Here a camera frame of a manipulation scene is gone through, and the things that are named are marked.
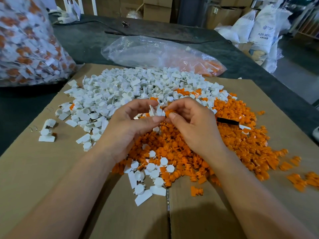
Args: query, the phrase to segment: floor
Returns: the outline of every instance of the floor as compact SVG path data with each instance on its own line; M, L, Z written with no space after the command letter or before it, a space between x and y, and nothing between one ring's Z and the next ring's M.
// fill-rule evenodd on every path
M287 38L279 47L284 57L273 76L319 110L319 52Z

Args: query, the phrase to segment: fingernail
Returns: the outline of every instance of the fingernail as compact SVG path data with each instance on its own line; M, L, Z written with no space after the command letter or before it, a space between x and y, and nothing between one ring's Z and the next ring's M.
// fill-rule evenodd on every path
M173 120L174 117L176 116L176 113L175 113L175 112L171 112L171 113L168 114L168 116L169 116L169 118L170 118L171 120Z
M158 122L164 121L165 117L163 117L163 116L153 116L152 119L153 119L153 122L158 123Z

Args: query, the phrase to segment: person's left hand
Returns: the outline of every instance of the person's left hand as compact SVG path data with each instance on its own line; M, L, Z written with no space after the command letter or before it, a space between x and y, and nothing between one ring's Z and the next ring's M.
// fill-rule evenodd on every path
M149 112L150 105L156 107L158 102L135 99L117 109L94 148L112 157L116 163L123 160L132 148L134 139L151 131L165 120L164 116L133 119L139 113Z

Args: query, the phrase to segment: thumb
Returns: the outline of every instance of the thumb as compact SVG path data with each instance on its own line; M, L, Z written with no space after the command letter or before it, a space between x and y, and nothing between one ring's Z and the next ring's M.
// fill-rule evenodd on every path
M174 126L180 130L181 133L185 131L189 123L179 114L171 112L169 115L170 120L174 124Z
M161 122L165 120L163 116L153 116L140 118L133 121L135 134L143 135L146 132L149 132L153 128L160 125Z

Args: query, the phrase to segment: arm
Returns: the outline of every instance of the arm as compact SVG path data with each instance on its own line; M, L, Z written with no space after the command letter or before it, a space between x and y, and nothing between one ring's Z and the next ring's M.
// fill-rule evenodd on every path
M191 98L167 109L189 147L212 167L248 238L315 238L223 143L214 113Z
M164 121L164 117L132 120L157 101L133 100L119 108L96 145L6 238L78 238L115 163L123 160L133 140Z

